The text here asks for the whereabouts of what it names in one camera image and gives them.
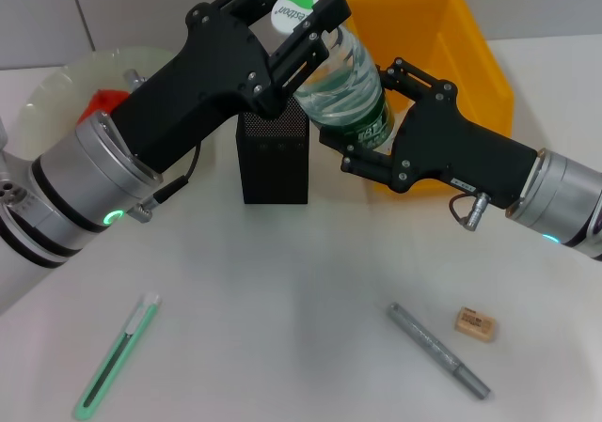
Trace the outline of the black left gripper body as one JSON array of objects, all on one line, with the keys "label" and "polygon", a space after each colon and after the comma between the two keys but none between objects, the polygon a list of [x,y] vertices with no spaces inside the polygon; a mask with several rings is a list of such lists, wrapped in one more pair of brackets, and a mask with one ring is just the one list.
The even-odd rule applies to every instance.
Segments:
[{"label": "black left gripper body", "polygon": [[112,112],[128,149],[162,173],[240,113],[278,116],[287,96],[249,27],[201,3],[186,16],[180,52]]}]

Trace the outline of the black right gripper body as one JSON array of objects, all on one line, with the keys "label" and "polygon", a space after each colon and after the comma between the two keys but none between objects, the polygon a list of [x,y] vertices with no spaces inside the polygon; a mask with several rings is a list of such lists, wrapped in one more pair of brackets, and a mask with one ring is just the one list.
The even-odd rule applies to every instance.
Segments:
[{"label": "black right gripper body", "polygon": [[537,151],[467,120],[455,90],[442,86],[397,92],[414,101],[392,151],[391,189],[407,192],[420,180],[439,180],[470,195],[485,193],[507,209],[515,203]]}]

